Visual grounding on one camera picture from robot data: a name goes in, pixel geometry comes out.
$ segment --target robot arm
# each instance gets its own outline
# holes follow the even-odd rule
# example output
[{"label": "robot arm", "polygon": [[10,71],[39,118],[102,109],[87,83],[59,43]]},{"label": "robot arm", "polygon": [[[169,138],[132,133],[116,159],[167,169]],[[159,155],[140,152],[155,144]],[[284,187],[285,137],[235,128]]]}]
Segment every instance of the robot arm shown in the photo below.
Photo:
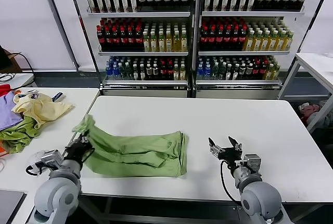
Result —
[{"label": "robot arm", "polygon": [[235,178],[235,186],[240,192],[240,203],[236,203],[243,207],[252,223],[267,224],[266,221],[271,220],[274,224],[292,224],[282,206],[280,193],[276,188],[262,181],[259,174],[261,158],[256,154],[247,154],[242,159],[241,144],[231,137],[229,140],[233,147],[221,148],[209,138],[211,153],[222,160],[223,186],[222,165],[225,162]]}]

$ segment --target table leg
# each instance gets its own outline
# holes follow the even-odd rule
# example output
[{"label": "table leg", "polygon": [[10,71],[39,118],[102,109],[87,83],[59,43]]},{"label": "table leg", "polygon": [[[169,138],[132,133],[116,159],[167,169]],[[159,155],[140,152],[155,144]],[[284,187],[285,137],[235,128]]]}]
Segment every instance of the table leg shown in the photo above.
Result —
[{"label": "table leg", "polygon": [[285,82],[283,83],[283,86],[279,92],[279,95],[277,95],[277,99],[280,99],[280,100],[283,99],[283,97],[285,96],[285,94],[287,92],[287,88],[290,87],[293,78],[295,77],[296,73],[298,72],[298,69],[300,68],[300,64],[299,64],[297,58],[295,58],[295,59],[296,60],[295,60],[294,64],[292,65],[292,68],[291,68]]},{"label": "table leg", "polygon": [[321,120],[322,118],[326,117],[326,115],[328,114],[328,112],[330,112],[332,107],[333,107],[333,95],[331,95],[329,97],[329,99],[324,104],[324,106],[321,108],[321,110],[316,114],[316,116],[312,119],[310,124],[307,126],[307,130],[310,133],[312,133],[315,130],[315,128],[316,128],[315,125],[317,124],[317,122],[319,120]]}]

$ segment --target white table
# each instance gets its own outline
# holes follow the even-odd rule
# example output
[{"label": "white table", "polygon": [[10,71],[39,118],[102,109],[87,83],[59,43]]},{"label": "white table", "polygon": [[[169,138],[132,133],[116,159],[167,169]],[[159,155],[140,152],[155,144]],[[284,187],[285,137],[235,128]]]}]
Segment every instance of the white table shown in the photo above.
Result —
[{"label": "white table", "polygon": [[[296,54],[293,66],[283,84],[283,87],[277,99],[283,99],[287,89],[291,85],[293,78],[302,66],[309,72],[317,81],[319,81],[331,94],[333,94],[333,58],[328,58],[320,54],[298,53]],[[325,105],[312,119],[307,129],[312,133],[316,129],[316,124],[323,119],[328,112],[333,108],[333,96],[327,100]]]},{"label": "white table", "polygon": [[[286,101],[101,96],[89,113],[99,128],[112,135],[181,130],[189,142],[185,175],[111,178],[84,166],[85,194],[229,201],[221,184],[220,162],[209,152],[208,137],[221,147],[230,147],[231,136],[243,144],[244,154],[262,158],[262,178],[277,188],[283,202],[333,202],[333,171]],[[239,192],[226,167],[224,175],[228,190],[238,200]]]},{"label": "white table", "polygon": [[59,119],[43,125],[40,135],[33,138],[31,143],[21,153],[1,157],[5,160],[5,167],[0,172],[0,177],[2,178],[0,180],[0,189],[24,191],[27,194],[12,224],[25,223],[34,206],[36,190],[48,178],[48,173],[43,173],[38,177],[25,173],[29,157],[41,150],[58,149],[62,152],[74,136],[72,128],[82,120],[99,95],[99,89],[97,88],[30,87],[22,88],[21,90],[28,91],[32,89],[37,89],[39,92],[51,97],[58,92],[63,92],[66,95],[63,102],[72,103],[75,108]]}]

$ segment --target display refrigerator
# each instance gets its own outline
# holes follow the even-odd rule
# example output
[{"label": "display refrigerator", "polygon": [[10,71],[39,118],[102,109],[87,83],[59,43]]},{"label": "display refrigerator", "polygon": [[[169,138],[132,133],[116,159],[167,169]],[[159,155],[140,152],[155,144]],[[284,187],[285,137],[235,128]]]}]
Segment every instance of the display refrigerator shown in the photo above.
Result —
[{"label": "display refrigerator", "polygon": [[275,99],[322,0],[73,0],[105,95]]}]

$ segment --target pile of clothes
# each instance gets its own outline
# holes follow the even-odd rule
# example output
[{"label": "pile of clothes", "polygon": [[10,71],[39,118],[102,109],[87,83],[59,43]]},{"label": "pile of clothes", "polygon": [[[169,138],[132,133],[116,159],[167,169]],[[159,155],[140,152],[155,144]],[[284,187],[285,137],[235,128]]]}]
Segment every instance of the pile of clothes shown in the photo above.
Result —
[{"label": "pile of clothes", "polygon": [[17,153],[27,146],[47,121],[54,121],[73,105],[54,102],[54,98],[32,90],[12,91],[0,86],[0,146],[8,153]]}]

